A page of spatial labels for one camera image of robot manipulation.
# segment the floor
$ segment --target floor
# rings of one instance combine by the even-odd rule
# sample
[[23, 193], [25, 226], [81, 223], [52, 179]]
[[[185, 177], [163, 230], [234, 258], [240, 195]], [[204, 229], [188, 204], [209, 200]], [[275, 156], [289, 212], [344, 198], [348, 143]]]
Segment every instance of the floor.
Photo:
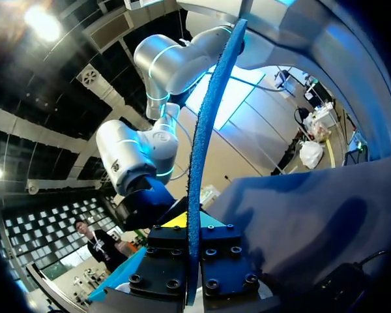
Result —
[[[343, 135], [343, 129], [344, 129], [343, 107], [341, 106], [340, 103], [336, 104], [336, 112], [338, 113], [339, 122], [337, 123], [336, 126], [329, 128], [331, 134], [328, 140], [332, 147], [334, 163], [335, 166], [337, 167], [337, 166], [342, 166], [343, 164], [343, 159], [345, 157], [345, 153], [347, 152], [347, 146]], [[346, 119], [346, 131], [347, 131], [347, 140], [350, 140], [353, 133], [353, 126], [348, 119]], [[322, 143], [321, 145], [323, 146], [324, 153], [320, 163], [316, 166], [315, 170], [331, 168], [330, 153], [328, 151], [327, 143]], [[297, 147], [297, 152], [295, 157], [285, 167], [286, 173], [304, 173], [305, 171], [310, 171], [309, 168], [307, 168], [305, 165], [302, 164], [299, 156], [299, 152], [300, 152], [300, 146]]]

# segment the man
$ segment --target man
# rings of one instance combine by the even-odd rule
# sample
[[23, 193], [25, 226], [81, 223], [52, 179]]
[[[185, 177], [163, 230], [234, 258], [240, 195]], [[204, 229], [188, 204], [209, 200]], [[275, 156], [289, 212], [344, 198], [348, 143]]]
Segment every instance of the man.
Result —
[[76, 220], [76, 230], [86, 236], [87, 247], [98, 262], [104, 262], [110, 272], [114, 272], [118, 266], [128, 258], [121, 252], [126, 246], [124, 241], [116, 242], [104, 230], [91, 231], [86, 221]]

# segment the ventilation fan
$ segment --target ventilation fan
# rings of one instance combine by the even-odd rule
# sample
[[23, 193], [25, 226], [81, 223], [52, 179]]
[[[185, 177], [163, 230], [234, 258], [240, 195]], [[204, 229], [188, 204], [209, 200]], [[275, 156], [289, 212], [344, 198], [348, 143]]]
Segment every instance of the ventilation fan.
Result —
[[39, 191], [39, 188], [34, 185], [32, 182], [29, 182], [27, 185], [27, 191], [29, 191], [29, 194], [37, 194]]
[[98, 72], [93, 68], [84, 70], [81, 74], [81, 83], [83, 83], [86, 88], [91, 88], [96, 83], [97, 79]]

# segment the blue fabric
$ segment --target blue fabric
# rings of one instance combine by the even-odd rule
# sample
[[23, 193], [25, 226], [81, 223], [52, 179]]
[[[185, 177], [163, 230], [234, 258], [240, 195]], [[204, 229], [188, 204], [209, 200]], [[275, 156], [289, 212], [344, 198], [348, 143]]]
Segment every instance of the blue fabric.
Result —
[[118, 285], [129, 281], [129, 276], [134, 274], [139, 267], [143, 257], [145, 256], [146, 248], [140, 248], [135, 254], [123, 262], [107, 279], [99, 285], [89, 296], [91, 301], [103, 301], [106, 294], [104, 288], [116, 288]]
[[229, 81], [233, 65], [242, 45], [247, 21], [239, 20], [232, 31], [229, 41], [218, 61], [210, 79], [209, 88], [201, 104], [195, 126], [194, 142], [190, 158], [190, 174], [188, 182], [188, 243], [190, 255], [188, 304], [196, 297], [199, 262], [199, 200], [204, 162], [209, 148], [214, 120], [216, 119], [220, 101]]
[[[391, 249], [391, 157], [235, 179], [209, 214], [241, 230], [258, 272], [304, 291], [342, 263]], [[378, 273], [384, 260], [365, 272]]]

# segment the lanyard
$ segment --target lanyard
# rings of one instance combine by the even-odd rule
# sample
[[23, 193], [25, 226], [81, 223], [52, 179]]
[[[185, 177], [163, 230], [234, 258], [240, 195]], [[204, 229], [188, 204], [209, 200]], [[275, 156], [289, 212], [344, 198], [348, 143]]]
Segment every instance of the lanyard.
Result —
[[[97, 251], [100, 250], [103, 254], [106, 254], [106, 253], [104, 252], [102, 246], [98, 244], [98, 240], [97, 240], [97, 236], [96, 236], [96, 232], [95, 232], [95, 231], [93, 231], [93, 237], [94, 237], [94, 239], [95, 239], [95, 241], [96, 241], [96, 243], [95, 243], [96, 250], [97, 250]], [[87, 240], [94, 246], [94, 243], [93, 243], [90, 239], [87, 238]]]

